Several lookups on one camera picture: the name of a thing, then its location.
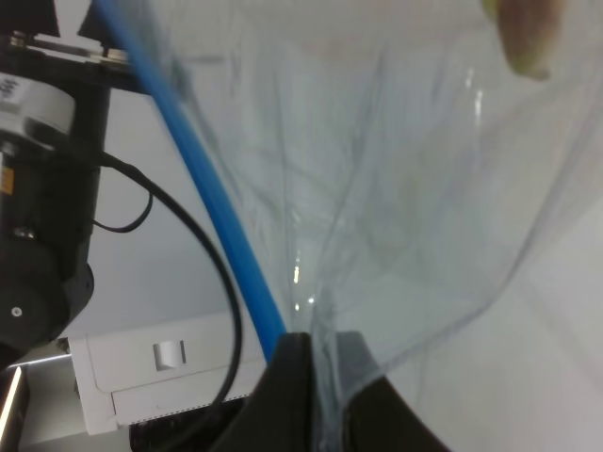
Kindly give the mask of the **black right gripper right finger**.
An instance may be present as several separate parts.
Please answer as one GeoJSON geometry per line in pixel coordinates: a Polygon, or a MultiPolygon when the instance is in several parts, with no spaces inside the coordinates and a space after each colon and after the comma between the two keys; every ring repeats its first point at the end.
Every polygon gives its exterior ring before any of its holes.
{"type": "Polygon", "coordinates": [[[447,451],[384,375],[358,331],[335,337],[334,449],[447,451]]]}

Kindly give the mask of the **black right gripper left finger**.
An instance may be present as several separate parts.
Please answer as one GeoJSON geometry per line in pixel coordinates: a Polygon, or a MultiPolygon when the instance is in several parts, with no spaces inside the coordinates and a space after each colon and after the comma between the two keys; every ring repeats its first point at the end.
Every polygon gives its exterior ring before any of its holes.
{"type": "Polygon", "coordinates": [[[320,419],[311,337],[279,338],[252,395],[213,451],[319,451],[320,419]]]}

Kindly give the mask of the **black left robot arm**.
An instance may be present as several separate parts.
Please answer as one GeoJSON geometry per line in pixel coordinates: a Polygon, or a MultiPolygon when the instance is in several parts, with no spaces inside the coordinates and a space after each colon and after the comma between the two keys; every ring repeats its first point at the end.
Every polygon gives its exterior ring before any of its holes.
{"type": "Polygon", "coordinates": [[[58,339],[89,303],[111,92],[140,92],[95,8],[60,41],[52,1],[1,5],[1,364],[58,339]]]}

